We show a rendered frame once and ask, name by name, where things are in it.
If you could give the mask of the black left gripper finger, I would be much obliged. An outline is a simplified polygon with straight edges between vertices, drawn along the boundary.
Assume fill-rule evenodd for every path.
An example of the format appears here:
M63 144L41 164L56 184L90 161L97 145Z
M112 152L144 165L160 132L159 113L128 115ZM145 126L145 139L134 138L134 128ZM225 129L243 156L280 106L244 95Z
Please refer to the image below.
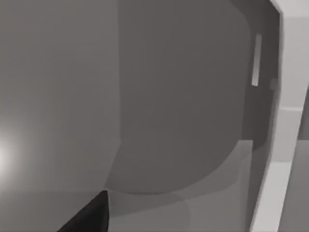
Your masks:
M57 232L108 232L109 195L101 191Z

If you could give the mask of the grey cabinet with dark inside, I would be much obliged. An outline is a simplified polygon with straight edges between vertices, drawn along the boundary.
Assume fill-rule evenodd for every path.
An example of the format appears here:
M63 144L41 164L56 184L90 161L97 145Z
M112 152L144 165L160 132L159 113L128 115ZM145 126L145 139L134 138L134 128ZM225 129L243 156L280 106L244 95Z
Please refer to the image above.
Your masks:
M271 146L249 232L278 232L309 89L309 0L270 0L280 14Z

